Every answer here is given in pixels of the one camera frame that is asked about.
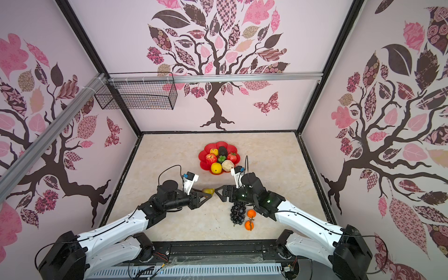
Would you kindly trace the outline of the brown green fig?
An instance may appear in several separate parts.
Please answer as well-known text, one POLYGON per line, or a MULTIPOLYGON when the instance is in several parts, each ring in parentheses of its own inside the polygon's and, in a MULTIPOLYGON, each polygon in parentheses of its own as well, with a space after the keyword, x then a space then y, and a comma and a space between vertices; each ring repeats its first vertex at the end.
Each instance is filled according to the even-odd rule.
POLYGON ((213 196, 213 194, 215 193, 214 189, 208 189, 208 188, 204 188, 201 190, 202 193, 206 193, 206 194, 210 194, 213 196))

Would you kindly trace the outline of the yellow lemon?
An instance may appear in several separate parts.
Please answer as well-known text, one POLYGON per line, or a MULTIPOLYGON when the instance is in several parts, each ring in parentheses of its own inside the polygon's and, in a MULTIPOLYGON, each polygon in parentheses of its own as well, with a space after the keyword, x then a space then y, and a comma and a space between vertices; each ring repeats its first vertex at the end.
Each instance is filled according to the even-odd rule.
POLYGON ((214 175, 220 175, 223 172, 221 164, 217 162, 211 165, 210 172, 214 175))

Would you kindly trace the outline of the red strawberry with green leaves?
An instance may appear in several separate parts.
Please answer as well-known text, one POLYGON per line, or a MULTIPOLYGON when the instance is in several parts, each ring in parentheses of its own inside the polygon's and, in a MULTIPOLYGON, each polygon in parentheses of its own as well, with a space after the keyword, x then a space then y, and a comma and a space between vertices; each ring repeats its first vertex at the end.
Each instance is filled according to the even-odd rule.
POLYGON ((239 162, 238 154, 237 153, 229 153, 227 155, 227 160, 231 161, 234 164, 237 164, 239 162))

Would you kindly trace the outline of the red flower-shaped fruit bowl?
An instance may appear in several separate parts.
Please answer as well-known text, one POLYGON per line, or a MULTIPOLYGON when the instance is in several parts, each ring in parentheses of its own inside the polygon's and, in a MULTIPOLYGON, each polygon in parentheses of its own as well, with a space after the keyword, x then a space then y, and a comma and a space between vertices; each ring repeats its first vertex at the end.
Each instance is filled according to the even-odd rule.
POLYGON ((207 144, 198 158, 200 167, 213 175, 228 173, 240 162, 237 147, 224 141, 207 144))

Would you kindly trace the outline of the red pomegranate fruit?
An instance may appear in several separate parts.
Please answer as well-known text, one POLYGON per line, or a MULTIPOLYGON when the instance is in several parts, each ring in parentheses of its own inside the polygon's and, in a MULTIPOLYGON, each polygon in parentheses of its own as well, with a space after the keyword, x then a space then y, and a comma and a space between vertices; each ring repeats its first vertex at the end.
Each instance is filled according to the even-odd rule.
POLYGON ((215 154, 208 154, 206 156, 206 162, 208 163, 209 166, 213 165, 214 163, 218 162, 218 157, 215 154))

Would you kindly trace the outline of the dark green avocado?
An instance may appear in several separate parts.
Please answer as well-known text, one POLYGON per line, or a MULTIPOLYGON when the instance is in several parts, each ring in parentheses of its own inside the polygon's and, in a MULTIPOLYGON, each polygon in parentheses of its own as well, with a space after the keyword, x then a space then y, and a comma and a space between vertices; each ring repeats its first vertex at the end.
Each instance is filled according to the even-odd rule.
POLYGON ((225 147, 219 147, 218 148, 218 155, 219 156, 227 156, 228 155, 228 151, 225 147))

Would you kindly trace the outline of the small yellow quince fruit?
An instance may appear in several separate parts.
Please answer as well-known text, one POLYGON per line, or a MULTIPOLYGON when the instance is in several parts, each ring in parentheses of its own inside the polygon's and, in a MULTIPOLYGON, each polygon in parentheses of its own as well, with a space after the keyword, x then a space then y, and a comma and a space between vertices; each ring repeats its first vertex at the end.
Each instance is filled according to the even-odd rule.
POLYGON ((219 156, 219 151, 218 151, 218 149, 210 149, 210 154, 213 154, 215 156, 219 156))

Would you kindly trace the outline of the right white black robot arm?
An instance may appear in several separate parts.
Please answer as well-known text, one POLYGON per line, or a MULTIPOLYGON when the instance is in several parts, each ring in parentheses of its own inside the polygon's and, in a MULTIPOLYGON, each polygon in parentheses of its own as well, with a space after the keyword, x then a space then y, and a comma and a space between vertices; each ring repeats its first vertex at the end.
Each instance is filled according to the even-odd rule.
POLYGON ((354 226, 340 227, 299 209, 284 196, 268 191, 254 174, 233 173, 235 184, 218 187, 223 202, 253 206, 255 212, 287 225, 278 249, 283 258, 305 257, 332 269, 341 280, 366 280, 373 254, 366 236, 354 226))

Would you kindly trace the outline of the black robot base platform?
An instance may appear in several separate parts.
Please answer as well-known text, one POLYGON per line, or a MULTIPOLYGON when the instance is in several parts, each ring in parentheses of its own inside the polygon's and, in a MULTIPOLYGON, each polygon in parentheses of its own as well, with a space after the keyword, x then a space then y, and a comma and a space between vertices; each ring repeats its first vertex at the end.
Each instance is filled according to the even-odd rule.
POLYGON ((309 259, 330 267, 341 280, 365 280, 372 260, 372 252, 360 236, 342 235, 334 243, 334 252, 326 253, 311 239, 303 238, 290 230, 282 232, 277 240, 255 241, 203 241, 156 242, 144 233, 117 243, 100 253, 94 253, 79 244, 67 245, 59 257, 61 267, 56 280, 85 280, 98 271, 126 261, 140 263, 165 262, 176 257, 232 257, 261 255, 263 260, 290 262, 283 274, 294 280, 300 272, 300 259, 309 259))

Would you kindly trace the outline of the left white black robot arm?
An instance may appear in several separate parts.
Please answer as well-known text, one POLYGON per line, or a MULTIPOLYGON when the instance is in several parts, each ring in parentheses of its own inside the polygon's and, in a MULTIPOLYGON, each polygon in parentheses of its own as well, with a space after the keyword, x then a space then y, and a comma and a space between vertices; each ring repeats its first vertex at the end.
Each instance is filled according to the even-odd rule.
POLYGON ((132 213, 90 232, 62 234, 46 246, 49 251, 42 261, 35 261, 41 278, 85 280, 98 271, 126 261, 150 261, 157 254, 145 230, 165 219, 169 212, 184 207, 197 209, 212 197, 190 189, 191 180, 186 184, 187 191, 182 191, 177 182, 167 180, 158 186, 156 194, 132 213))

